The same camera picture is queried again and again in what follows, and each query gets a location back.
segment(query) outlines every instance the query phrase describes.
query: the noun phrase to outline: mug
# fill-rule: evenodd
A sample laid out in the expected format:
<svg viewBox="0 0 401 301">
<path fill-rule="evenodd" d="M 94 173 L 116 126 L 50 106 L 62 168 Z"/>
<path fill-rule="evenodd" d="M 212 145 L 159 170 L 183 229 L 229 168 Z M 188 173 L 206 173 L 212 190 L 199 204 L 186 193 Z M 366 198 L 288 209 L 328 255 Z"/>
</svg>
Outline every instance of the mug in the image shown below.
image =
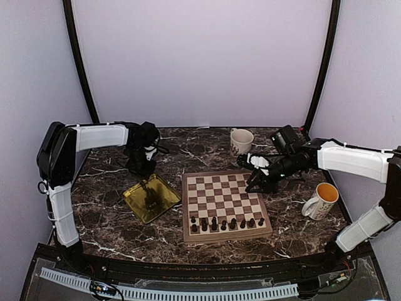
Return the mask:
<svg viewBox="0 0 401 301">
<path fill-rule="evenodd" d="M 338 190 L 329 183 L 320 183 L 312 198 L 303 205 L 302 215 L 315 221 L 323 219 L 338 200 Z"/>
<path fill-rule="evenodd" d="M 247 154 L 252 147 L 253 134 L 244 129 L 231 130 L 230 163 L 236 167 L 238 155 Z"/>
</svg>

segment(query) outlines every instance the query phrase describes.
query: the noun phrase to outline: chessboard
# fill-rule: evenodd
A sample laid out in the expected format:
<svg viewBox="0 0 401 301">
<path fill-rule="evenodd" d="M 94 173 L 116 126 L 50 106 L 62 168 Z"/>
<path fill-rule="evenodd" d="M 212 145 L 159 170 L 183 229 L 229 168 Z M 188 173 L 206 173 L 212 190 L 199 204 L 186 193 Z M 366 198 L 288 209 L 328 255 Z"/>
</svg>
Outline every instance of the chessboard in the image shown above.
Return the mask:
<svg viewBox="0 0 401 301">
<path fill-rule="evenodd" d="M 271 235 L 262 196 L 245 192 L 250 175 L 247 170 L 183 174 L 184 242 L 217 243 Z"/>
</svg>

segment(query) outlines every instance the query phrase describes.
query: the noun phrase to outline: black metal edge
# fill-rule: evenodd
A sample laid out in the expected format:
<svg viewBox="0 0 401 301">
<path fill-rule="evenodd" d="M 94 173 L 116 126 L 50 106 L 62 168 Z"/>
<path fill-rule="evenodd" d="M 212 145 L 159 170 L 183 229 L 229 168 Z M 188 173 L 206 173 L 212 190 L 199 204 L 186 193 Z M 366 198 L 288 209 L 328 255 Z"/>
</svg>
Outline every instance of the black metal edge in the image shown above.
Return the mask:
<svg viewBox="0 0 401 301">
<path fill-rule="evenodd" d="M 306 116 L 305 124 L 301 127 L 303 129 L 303 132 L 306 134 L 308 134 L 311 129 L 313 119 L 315 118 L 316 111 L 319 106 L 319 101 L 320 101 L 321 93 L 323 91 L 323 86 L 325 84 L 327 70 L 328 70 L 328 66 L 329 66 L 330 58 L 331 58 L 331 52 L 333 50 L 334 39 L 335 39 L 335 35 L 336 35 L 338 16 L 339 16 L 339 12 L 340 12 L 340 4 L 341 4 L 341 0 L 332 0 L 332 3 L 331 3 L 330 20 L 328 23 L 325 49 L 323 50 L 323 57 L 321 58 L 318 79 L 316 81 L 315 90 L 313 92 L 313 96 L 312 96 L 311 104 L 309 107 L 308 115 Z"/>
<path fill-rule="evenodd" d="M 88 78 L 86 77 L 85 67 L 83 66 L 83 60 L 78 42 L 78 35 L 76 33 L 74 14 L 71 0 L 63 0 L 65 21 L 67 24 L 68 36 L 70 37 L 71 50 L 73 52 L 76 71 L 80 79 L 83 96 L 85 98 L 86 106 L 88 107 L 90 117 L 94 124 L 100 122 L 98 113 L 96 111 L 95 103 L 90 91 Z"/>
</svg>

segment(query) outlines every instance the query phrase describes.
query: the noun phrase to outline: white wall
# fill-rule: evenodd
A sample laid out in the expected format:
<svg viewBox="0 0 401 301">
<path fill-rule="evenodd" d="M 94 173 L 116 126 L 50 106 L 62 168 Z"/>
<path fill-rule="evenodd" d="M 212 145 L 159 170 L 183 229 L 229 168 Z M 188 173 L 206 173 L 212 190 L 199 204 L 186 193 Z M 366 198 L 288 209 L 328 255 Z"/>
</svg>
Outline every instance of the white wall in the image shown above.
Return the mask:
<svg viewBox="0 0 401 301">
<path fill-rule="evenodd" d="M 342 1 L 312 137 L 377 148 L 401 145 L 401 2 Z M 355 220 L 384 194 L 372 180 L 333 172 Z M 392 300 L 401 300 L 401 226 L 372 241 Z"/>
<path fill-rule="evenodd" d="M 330 0 L 73 2 L 102 121 L 303 125 Z"/>
<path fill-rule="evenodd" d="M 36 154 L 52 121 L 90 122 L 62 1 L 0 2 L 0 296 L 18 300 L 51 225 Z"/>
</svg>

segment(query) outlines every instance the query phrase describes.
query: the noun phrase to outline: dark marble surface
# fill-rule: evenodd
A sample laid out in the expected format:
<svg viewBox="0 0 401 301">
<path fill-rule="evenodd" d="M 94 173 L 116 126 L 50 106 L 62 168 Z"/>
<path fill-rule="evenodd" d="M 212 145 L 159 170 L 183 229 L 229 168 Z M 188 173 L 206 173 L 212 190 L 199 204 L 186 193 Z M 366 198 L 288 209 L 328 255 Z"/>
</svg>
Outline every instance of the dark marble surface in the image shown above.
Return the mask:
<svg viewBox="0 0 401 301">
<path fill-rule="evenodd" d="M 268 140 L 274 129 L 249 129 L 254 133 L 253 152 L 275 152 Z M 230 129 L 161 129 L 160 145 L 169 155 L 157 154 L 157 173 L 178 192 L 184 172 L 235 169 L 229 163 Z M 123 200 L 123 192 L 137 180 L 119 162 L 123 148 L 94 149 L 73 188 L 75 220 L 85 253 L 154 263 L 244 263 L 310 255 L 346 225 L 337 205 L 322 221 L 301 215 L 317 184 L 319 171 L 305 175 L 306 182 L 281 181 L 280 192 L 264 195 L 273 227 L 269 239 L 228 241 L 187 246 L 182 234 L 182 206 L 176 205 L 144 225 Z"/>
</svg>

